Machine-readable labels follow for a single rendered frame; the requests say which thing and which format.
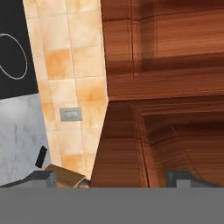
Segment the brown wooden cabinet door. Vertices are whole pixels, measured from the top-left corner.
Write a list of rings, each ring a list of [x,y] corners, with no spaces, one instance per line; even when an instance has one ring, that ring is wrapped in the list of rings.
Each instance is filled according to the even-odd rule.
[[[108,104],[91,186],[160,188],[169,172],[224,186],[224,95]]]

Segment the black hob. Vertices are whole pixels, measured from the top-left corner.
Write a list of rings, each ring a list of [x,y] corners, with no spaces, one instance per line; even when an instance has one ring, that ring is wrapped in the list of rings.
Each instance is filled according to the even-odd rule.
[[[37,92],[23,0],[0,0],[0,99]]]

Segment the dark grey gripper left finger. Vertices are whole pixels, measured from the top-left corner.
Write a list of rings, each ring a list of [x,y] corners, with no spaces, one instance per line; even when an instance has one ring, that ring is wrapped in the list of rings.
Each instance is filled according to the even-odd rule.
[[[3,185],[3,188],[56,188],[55,171],[34,171],[27,177]]]

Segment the brown wooden cabinet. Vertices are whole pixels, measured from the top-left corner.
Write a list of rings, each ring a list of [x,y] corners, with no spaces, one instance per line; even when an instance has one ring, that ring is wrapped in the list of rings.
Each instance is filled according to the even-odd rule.
[[[111,101],[224,95],[224,0],[101,0]]]

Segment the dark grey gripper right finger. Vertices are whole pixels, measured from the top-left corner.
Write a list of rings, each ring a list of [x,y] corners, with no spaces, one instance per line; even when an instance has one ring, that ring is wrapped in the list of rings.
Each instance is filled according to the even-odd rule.
[[[166,175],[168,188],[221,188],[221,185],[199,179],[189,171],[168,171]]]

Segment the brown wooden board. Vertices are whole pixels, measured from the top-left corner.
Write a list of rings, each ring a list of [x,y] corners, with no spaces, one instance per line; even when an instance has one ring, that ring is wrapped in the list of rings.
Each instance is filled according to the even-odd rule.
[[[76,188],[79,183],[86,179],[86,177],[82,174],[55,164],[49,164],[45,170],[55,172],[56,185],[58,188]]]

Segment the grey wall socket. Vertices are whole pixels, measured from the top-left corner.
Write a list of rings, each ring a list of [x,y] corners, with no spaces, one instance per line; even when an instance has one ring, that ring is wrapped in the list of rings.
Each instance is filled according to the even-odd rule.
[[[60,108],[59,114],[62,122],[75,122],[83,120],[81,108]]]

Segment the small black object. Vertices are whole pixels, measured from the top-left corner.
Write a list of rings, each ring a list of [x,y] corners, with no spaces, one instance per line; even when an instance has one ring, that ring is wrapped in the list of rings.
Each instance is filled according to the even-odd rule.
[[[35,165],[38,168],[41,168],[43,166],[43,163],[45,161],[46,158],[46,153],[47,153],[47,148],[45,146],[42,146],[39,150],[39,154],[38,157],[36,159]]]

